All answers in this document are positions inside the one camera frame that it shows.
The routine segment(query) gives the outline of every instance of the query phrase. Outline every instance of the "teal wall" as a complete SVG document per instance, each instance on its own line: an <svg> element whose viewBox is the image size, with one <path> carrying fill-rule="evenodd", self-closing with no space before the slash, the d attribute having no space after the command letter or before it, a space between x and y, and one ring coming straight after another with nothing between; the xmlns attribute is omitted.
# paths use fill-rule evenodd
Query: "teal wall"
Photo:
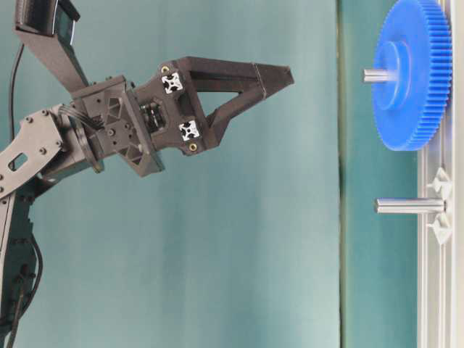
<svg viewBox="0 0 464 348"><path fill-rule="evenodd" d="M384 147L361 83L393 3L339 0L344 348L416 347L417 221L376 215L373 200L416 196L417 157Z"/></svg>
<svg viewBox="0 0 464 348"><path fill-rule="evenodd" d="M219 149L163 152L167 170L143 180L115 157L40 198L45 273L17 347L338 347L335 1L75 4L89 80L140 84L197 55L290 65L296 84L235 119ZM4 115L12 16L4 1ZM68 101L26 52L18 117Z"/></svg>

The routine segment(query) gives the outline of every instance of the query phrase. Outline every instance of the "gripper jaw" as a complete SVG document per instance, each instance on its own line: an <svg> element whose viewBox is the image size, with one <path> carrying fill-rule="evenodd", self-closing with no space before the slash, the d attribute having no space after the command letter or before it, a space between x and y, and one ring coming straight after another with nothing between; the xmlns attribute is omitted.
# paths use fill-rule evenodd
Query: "gripper jaw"
<svg viewBox="0 0 464 348"><path fill-rule="evenodd" d="M218 146L232 118L293 82L289 67L185 57L161 64L134 93L141 109L155 108L165 124L151 133L154 148L193 155ZM201 92L238 95L206 115Z"/></svg>

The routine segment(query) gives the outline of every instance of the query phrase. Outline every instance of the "metal shaft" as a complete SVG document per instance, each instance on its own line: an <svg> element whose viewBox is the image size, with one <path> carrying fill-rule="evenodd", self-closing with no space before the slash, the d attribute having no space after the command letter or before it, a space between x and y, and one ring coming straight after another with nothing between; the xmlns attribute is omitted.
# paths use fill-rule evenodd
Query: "metal shaft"
<svg viewBox="0 0 464 348"><path fill-rule="evenodd" d="M364 69L363 81L365 83L380 83L390 81L389 72L383 69Z"/></svg>
<svg viewBox="0 0 464 348"><path fill-rule="evenodd" d="M445 211L442 199L433 198L378 198L374 204L378 214L428 214Z"/></svg>

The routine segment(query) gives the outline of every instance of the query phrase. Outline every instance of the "wire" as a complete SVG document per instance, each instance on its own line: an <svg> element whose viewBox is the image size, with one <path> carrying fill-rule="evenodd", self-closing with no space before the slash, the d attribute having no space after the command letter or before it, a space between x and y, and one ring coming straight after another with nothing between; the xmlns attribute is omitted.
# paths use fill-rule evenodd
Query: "wire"
<svg viewBox="0 0 464 348"><path fill-rule="evenodd" d="M36 292L38 289L38 285L41 283L42 273L44 272L44 259L42 257L41 249L38 247L38 244L37 244L37 241L34 235L32 235L31 237L31 242L32 242L34 251L36 252L37 261L38 261L37 278L36 278L36 282L34 283L34 287L32 288L32 291L30 292L29 300L26 302L26 304L24 305L24 308L22 309L22 314L24 314L25 311L28 310L30 303L34 299L34 296L36 295Z"/></svg>
<svg viewBox="0 0 464 348"><path fill-rule="evenodd" d="M86 113L81 112L74 107L69 107L67 105L62 105L59 107L59 113L67 115L75 120L81 121L84 125L89 128L92 128L95 131L103 128L103 122L94 120L90 118Z"/></svg>
<svg viewBox="0 0 464 348"><path fill-rule="evenodd" d="M13 141L15 139L15 83L16 83L16 74L17 68L20 66L20 61L22 53L24 52L24 44L20 44L19 49L16 53L16 58L14 58L12 75L9 79L9 93L8 93L8 114L9 114L9 140Z"/></svg>
<svg viewBox="0 0 464 348"><path fill-rule="evenodd" d="M13 69L12 69L12 74L11 78L9 80L9 93L8 93L8 118L9 118L9 138L10 141L13 142L15 139L15 83L16 83L16 75L17 75L17 69L20 66L20 61L22 57L22 53L24 52L24 44L20 44L19 49L17 50L16 57L14 58L14 63L13 63ZM32 292L30 293L29 299L22 307L22 303L24 302L24 281L21 283L20 287L20 297L18 299L16 309L14 311L14 319L12 322L12 331L11 334L9 335L8 339L8 345L7 348L12 348L13 344L15 343L16 339L16 334L17 334L17 329L20 324L20 318L22 315L24 315L25 311L29 308L30 303L32 302L34 296L36 295L38 286L41 282L42 279L42 272L44 271L44 259L42 257L41 250L37 244L36 238L32 234L31 236L31 243L34 248L34 252L36 253L37 256L37 261L38 261L38 270L37 270L37 278L36 282L34 283Z"/></svg>

